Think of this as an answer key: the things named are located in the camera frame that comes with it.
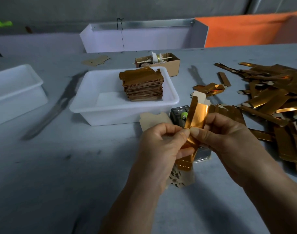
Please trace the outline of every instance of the person's right hand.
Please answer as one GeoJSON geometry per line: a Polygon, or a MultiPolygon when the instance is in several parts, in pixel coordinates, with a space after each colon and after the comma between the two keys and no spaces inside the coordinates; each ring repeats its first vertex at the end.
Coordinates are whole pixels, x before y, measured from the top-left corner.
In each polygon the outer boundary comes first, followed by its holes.
{"type": "Polygon", "coordinates": [[[190,133],[218,155],[241,187],[251,178],[262,179],[268,171],[283,172],[246,126],[226,116],[208,114],[204,129],[192,127],[190,133]]]}

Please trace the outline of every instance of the person's left hand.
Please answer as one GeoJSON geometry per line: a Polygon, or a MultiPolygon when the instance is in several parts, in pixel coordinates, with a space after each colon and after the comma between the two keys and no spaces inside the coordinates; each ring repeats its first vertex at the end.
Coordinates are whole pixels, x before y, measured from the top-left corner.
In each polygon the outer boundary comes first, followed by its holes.
{"type": "Polygon", "coordinates": [[[193,148],[181,149],[190,135],[189,129],[160,123],[143,132],[138,157],[129,179],[134,182],[153,182],[165,190],[176,159],[191,155],[193,148]]]}

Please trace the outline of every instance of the brown cardboard box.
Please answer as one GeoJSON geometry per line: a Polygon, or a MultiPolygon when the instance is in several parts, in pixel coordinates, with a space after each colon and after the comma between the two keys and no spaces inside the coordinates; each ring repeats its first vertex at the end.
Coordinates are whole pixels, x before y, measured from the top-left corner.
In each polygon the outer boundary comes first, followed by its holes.
{"type": "Polygon", "coordinates": [[[145,63],[141,63],[141,65],[139,65],[138,62],[140,61],[146,61],[148,58],[152,59],[153,56],[146,56],[146,57],[140,57],[140,58],[136,58],[135,59],[135,66],[136,67],[144,67],[144,66],[163,66],[167,69],[169,76],[176,76],[179,74],[179,68],[180,68],[180,59],[177,58],[175,55],[173,55],[172,53],[164,53],[162,54],[162,58],[165,57],[172,57],[170,59],[166,59],[165,61],[167,61],[166,63],[156,63],[153,65],[148,65],[145,63]]]}

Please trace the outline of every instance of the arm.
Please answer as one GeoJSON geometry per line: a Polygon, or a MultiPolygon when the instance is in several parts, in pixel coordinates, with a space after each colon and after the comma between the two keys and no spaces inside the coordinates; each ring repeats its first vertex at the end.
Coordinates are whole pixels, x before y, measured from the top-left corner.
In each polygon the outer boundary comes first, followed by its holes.
{"type": "Polygon", "coordinates": [[[161,123],[146,130],[127,183],[106,216],[99,234],[150,233],[159,196],[176,159],[194,149],[180,149],[189,129],[161,123]]]}
{"type": "Polygon", "coordinates": [[[272,234],[297,233],[297,183],[284,173],[247,127],[214,113],[208,115],[204,129],[190,131],[218,155],[272,234]]]}

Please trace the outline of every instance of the work surface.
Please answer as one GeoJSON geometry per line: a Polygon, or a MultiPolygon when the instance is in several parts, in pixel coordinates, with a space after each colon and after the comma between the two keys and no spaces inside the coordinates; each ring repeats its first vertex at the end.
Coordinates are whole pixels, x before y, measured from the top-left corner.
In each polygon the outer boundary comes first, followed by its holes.
{"type": "MultiPolygon", "coordinates": [[[[219,83],[213,64],[244,69],[246,61],[297,68],[297,44],[171,50],[181,59],[171,78],[180,97],[190,104],[195,84],[219,83]]],[[[0,58],[0,70],[30,64],[44,81],[49,102],[0,125],[0,233],[96,233],[101,219],[123,188],[135,159],[139,123],[92,127],[67,107],[38,136],[20,138],[53,107],[69,83],[83,70],[132,68],[147,51],[108,53],[105,64],[88,67],[81,61],[99,54],[0,58]]],[[[224,71],[232,86],[210,97],[213,104],[237,105],[248,99],[239,76],[224,71]]],[[[262,121],[244,115],[249,128],[263,130],[262,121]]],[[[270,145],[265,145],[277,159],[270,145]]],[[[284,167],[291,178],[297,176],[284,167]]],[[[213,153],[194,165],[196,183],[170,186],[160,197],[152,233],[268,233],[243,190],[213,153]]]]}

